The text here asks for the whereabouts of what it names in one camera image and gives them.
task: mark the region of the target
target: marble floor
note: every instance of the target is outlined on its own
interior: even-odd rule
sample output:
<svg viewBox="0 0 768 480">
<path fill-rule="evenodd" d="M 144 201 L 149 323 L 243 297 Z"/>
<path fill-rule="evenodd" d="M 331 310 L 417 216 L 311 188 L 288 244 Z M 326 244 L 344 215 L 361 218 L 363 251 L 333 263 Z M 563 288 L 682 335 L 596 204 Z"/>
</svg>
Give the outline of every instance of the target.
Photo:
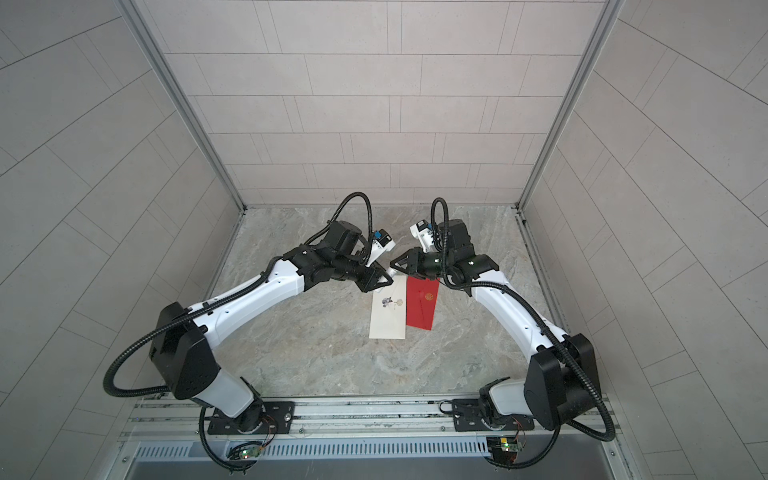
<svg viewBox="0 0 768 480">
<path fill-rule="evenodd" d="M 247 211 L 215 292 L 261 272 L 269 258 L 318 231 L 335 208 Z M 477 253 L 487 253 L 548 318 L 541 287 L 510 207 L 450 208 L 467 225 Z M 429 206 L 374 207 L 374 230 L 396 242 L 382 265 L 418 246 L 409 226 Z M 366 211 L 350 204 L 340 220 L 365 230 Z M 524 378 L 525 358 L 488 311 L 466 294 L 440 287 L 432 331 L 407 327 L 406 339 L 369 339 L 372 295 L 352 282 L 327 282 L 267 310 L 217 347 L 221 365 L 264 396 L 468 393 L 503 376 Z"/>
</svg>

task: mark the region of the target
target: gray tile wall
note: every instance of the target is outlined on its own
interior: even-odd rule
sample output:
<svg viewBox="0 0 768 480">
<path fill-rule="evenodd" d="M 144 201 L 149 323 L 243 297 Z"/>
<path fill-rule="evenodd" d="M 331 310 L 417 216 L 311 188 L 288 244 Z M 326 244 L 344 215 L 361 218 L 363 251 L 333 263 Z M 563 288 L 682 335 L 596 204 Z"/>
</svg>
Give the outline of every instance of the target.
<svg viewBox="0 0 768 480">
<path fill-rule="evenodd" d="M 104 371 L 201 300 L 237 215 L 110 0 L 0 2 L 0 476 L 96 475 Z"/>
<path fill-rule="evenodd" d="M 525 212 L 646 478 L 768 474 L 766 64 L 765 2 L 627 0 Z"/>
<path fill-rule="evenodd" d="M 247 204 L 516 202 L 603 6 L 136 3 Z"/>
</svg>

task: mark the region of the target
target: black cable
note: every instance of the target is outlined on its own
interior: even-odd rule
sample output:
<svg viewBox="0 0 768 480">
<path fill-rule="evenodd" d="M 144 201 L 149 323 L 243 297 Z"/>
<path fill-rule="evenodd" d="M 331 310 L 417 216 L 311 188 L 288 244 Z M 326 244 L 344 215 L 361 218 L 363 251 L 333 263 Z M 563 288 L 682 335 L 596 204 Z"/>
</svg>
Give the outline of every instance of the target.
<svg viewBox="0 0 768 480">
<path fill-rule="evenodd" d="M 118 355 L 118 357 L 112 362 L 112 364 L 107 369 L 107 372 L 104 374 L 104 381 L 102 382 L 104 391 L 108 395 L 121 397 L 121 398 L 154 395 L 156 393 L 169 392 L 170 388 L 167 385 L 152 386 L 152 387 L 147 387 L 143 389 L 121 389 L 120 387 L 114 384 L 114 377 L 115 375 L 117 375 L 118 370 L 123 365 L 123 363 L 125 363 L 128 357 L 136 353 L 137 350 L 139 350 L 143 345 L 148 343 L 154 337 L 160 335 L 161 333 L 167 332 L 168 330 L 176 326 L 179 326 L 184 322 L 188 322 L 192 319 L 196 319 L 199 316 L 205 315 L 208 312 L 211 312 L 216 308 L 231 302 L 232 300 L 236 300 L 242 297 L 243 295 L 246 295 L 247 293 L 254 291 L 262 283 L 267 281 L 270 273 L 272 272 L 272 269 L 275 267 L 275 263 L 277 263 L 277 261 L 280 260 L 281 258 L 282 257 L 273 257 L 272 260 L 270 260 L 270 262 L 266 265 L 266 270 L 264 270 L 259 276 L 259 278 L 255 282 L 251 283 L 250 285 L 245 286 L 241 290 L 238 290 L 235 293 L 232 293 L 231 295 L 225 296 L 224 298 L 211 303 L 207 307 L 201 308 L 199 310 L 195 310 L 194 312 L 191 312 L 191 313 L 185 313 L 185 314 L 179 315 L 175 319 L 171 320 L 169 323 L 166 323 L 165 325 L 152 330 L 147 335 L 144 335 L 140 339 L 133 342 L 128 348 L 125 349 L 125 351 L 123 351 L 123 353 Z"/>
<path fill-rule="evenodd" d="M 552 432 L 552 437 L 549 439 L 549 443 L 547 446 L 544 447 L 544 450 L 541 450 L 534 458 L 531 458 L 530 460 L 526 460 L 525 462 L 520 463 L 511 463 L 509 465 L 506 465 L 504 463 L 494 462 L 488 457 L 483 457 L 486 462 L 490 463 L 491 465 L 495 467 L 500 468 L 506 468 L 507 470 L 519 470 L 520 468 L 527 468 L 531 465 L 535 465 L 539 463 L 547 454 L 552 450 L 552 447 L 554 447 L 554 443 L 558 440 L 558 436 L 560 435 L 560 425 L 557 426 L 557 428 L 554 429 Z"/>
<path fill-rule="evenodd" d="M 575 420 L 569 420 L 566 423 L 573 428 L 579 430 L 580 432 L 583 432 L 593 439 L 601 440 L 603 442 L 610 442 L 614 439 L 616 436 L 616 428 L 614 427 L 613 419 L 611 418 L 611 414 L 608 411 L 608 408 L 605 406 L 605 403 L 603 402 L 603 399 L 598 392 L 598 389 L 594 386 L 594 383 L 590 380 L 590 378 L 587 376 L 586 373 L 584 373 L 584 370 L 581 369 L 581 366 L 579 366 L 578 362 L 571 356 L 571 354 L 568 352 L 568 349 L 566 349 L 561 343 L 560 340 L 554 335 L 554 333 L 549 329 L 546 323 L 544 323 L 544 320 L 539 316 L 538 312 L 535 308 L 531 306 L 528 301 L 526 301 L 519 293 L 515 292 L 513 289 L 509 288 L 506 285 L 501 285 L 500 283 L 496 282 L 467 282 L 462 283 L 459 285 L 455 285 L 450 282 L 448 278 L 448 270 L 446 268 L 446 264 L 448 262 L 448 247 L 447 247 L 447 240 L 448 240 L 448 204 L 443 200 L 441 197 L 435 198 L 435 200 L 432 202 L 432 215 L 434 216 L 435 212 L 435 206 L 440 203 L 442 206 L 442 213 L 443 213 L 443 231 L 441 238 L 439 239 L 439 242 L 442 244 L 442 259 L 441 259 L 441 265 L 440 270 L 442 273 L 442 279 L 445 285 L 450 288 L 451 290 L 464 290 L 467 288 L 476 288 L 476 287 L 487 287 L 487 288 L 495 288 L 497 290 L 501 290 L 502 292 L 506 293 L 507 295 L 511 296 L 515 300 L 517 300 L 520 305 L 525 309 L 525 311 L 528 312 L 528 314 L 531 315 L 533 320 L 536 322 L 536 325 L 541 329 L 541 332 L 547 337 L 547 339 L 552 343 L 554 346 L 554 349 L 558 352 L 558 355 L 560 356 L 562 362 L 571 369 L 571 371 L 576 375 L 576 378 L 578 379 L 579 383 L 582 387 L 584 387 L 585 390 L 587 390 L 587 393 L 592 398 L 592 401 L 594 402 L 594 405 L 598 408 L 598 412 L 600 413 L 600 417 L 603 419 L 603 423 L 605 424 L 605 432 L 598 432 L 597 430 L 591 429 L 587 427 L 584 424 L 581 424 L 579 422 L 576 422 Z M 436 229 L 437 225 L 434 223 L 434 220 L 432 220 L 432 228 Z"/>
<path fill-rule="evenodd" d="M 197 431 L 200 434 L 200 443 L 203 446 L 203 450 L 205 451 L 206 455 L 214 461 L 216 465 L 219 465 L 220 467 L 226 468 L 230 471 L 230 474 L 232 472 L 243 472 L 252 466 L 256 464 L 256 460 L 253 462 L 249 462 L 247 464 L 242 465 L 236 465 L 234 463 L 229 463 L 227 461 L 222 460 L 219 458 L 219 455 L 216 455 L 213 450 L 210 449 L 210 445 L 208 445 L 208 440 L 205 438 L 205 410 L 206 407 L 202 407 L 200 409 L 200 420 L 197 422 Z"/>
<path fill-rule="evenodd" d="M 368 259 L 371 257 L 371 249 L 373 248 L 373 210 L 371 208 L 371 201 L 368 200 L 368 195 L 365 195 L 363 192 L 352 192 L 351 194 L 347 195 L 346 198 L 342 200 L 339 206 L 336 208 L 336 212 L 333 214 L 328 224 L 324 226 L 319 232 L 315 233 L 310 238 L 308 238 L 304 242 L 304 245 L 310 245 L 313 241 L 317 240 L 322 235 L 327 233 L 331 223 L 339 219 L 341 210 L 344 210 L 344 207 L 346 207 L 349 201 L 355 197 L 360 197 L 362 198 L 362 201 L 366 202 L 366 210 L 368 213 L 368 238 L 366 239 L 365 245 L 363 246 L 363 249 L 362 249 L 364 255 L 360 263 L 363 263 L 363 264 L 368 263 Z"/>
</svg>

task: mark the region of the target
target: mounting plate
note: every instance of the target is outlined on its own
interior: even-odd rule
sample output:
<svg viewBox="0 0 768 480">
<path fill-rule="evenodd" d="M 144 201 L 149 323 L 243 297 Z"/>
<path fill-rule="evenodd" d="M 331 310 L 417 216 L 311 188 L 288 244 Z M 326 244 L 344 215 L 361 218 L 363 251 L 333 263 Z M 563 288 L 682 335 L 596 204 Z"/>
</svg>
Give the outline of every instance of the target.
<svg viewBox="0 0 768 480">
<path fill-rule="evenodd" d="M 285 434 L 290 431 L 295 407 L 296 404 L 293 402 L 264 402 L 263 411 L 265 415 L 269 415 L 275 420 L 277 433 Z M 208 435 L 242 435 L 232 426 L 229 417 L 225 416 L 221 410 L 214 410 L 212 417 L 208 424 Z M 267 433 L 273 432 L 269 430 L 267 422 L 261 422 L 256 430 L 248 435 L 266 435 Z"/>
<path fill-rule="evenodd" d="M 523 430 L 533 430 L 533 417 L 528 415 L 513 415 L 512 419 L 501 428 L 491 428 L 485 424 L 480 414 L 480 401 L 477 399 L 451 400 L 453 426 L 457 432 L 497 432 L 517 430 L 517 419 Z"/>
</svg>

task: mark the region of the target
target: red envelope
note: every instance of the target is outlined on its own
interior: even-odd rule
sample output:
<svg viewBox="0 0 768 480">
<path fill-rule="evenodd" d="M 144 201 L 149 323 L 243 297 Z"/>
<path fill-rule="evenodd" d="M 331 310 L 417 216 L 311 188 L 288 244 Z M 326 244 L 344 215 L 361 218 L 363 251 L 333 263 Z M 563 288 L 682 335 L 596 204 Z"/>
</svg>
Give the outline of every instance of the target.
<svg viewBox="0 0 768 480">
<path fill-rule="evenodd" d="M 408 277 L 406 283 L 406 325 L 431 330 L 440 282 Z"/>
</svg>

